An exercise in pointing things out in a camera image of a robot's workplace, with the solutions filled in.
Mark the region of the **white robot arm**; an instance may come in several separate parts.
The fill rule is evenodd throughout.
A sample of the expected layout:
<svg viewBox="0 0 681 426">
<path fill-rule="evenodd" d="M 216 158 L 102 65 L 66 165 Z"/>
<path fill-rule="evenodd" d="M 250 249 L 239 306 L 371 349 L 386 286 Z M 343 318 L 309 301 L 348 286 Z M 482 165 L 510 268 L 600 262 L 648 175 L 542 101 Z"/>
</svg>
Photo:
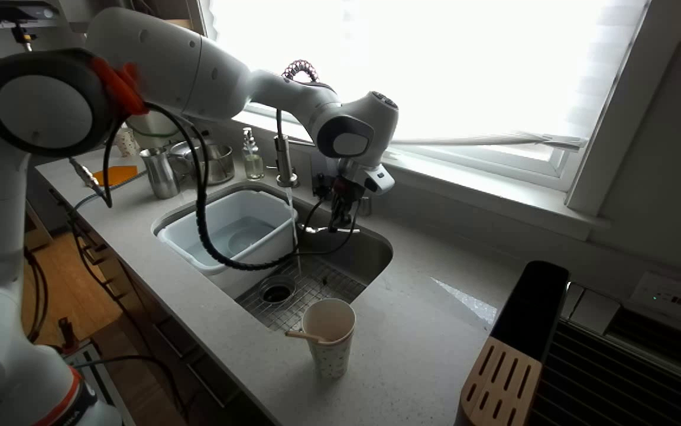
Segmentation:
<svg viewBox="0 0 681 426">
<path fill-rule="evenodd" d="M 107 426 L 118 411 L 83 375 L 21 327 L 25 167 L 109 143 L 129 115 L 232 118 L 257 101 L 298 118 L 340 164 L 339 216 L 387 190 L 380 157 L 397 105 L 380 92 L 343 101 L 322 83 L 257 72 L 213 40 L 125 8 L 107 8 L 69 49 L 0 57 L 0 426 Z"/>
</svg>

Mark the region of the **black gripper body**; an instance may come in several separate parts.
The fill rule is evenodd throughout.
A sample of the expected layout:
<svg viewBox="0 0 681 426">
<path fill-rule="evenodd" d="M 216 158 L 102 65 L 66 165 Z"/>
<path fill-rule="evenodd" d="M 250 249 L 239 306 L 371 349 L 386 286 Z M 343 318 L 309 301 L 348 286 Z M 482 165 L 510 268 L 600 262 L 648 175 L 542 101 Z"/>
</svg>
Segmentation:
<svg viewBox="0 0 681 426">
<path fill-rule="evenodd" d="M 365 177 L 362 183 L 353 183 L 348 177 L 336 175 L 329 181 L 330 210 L 350 214 L 366 191 L 375 191 L 375 190 L 378 185 L 371 177 Z"/>
</svg>

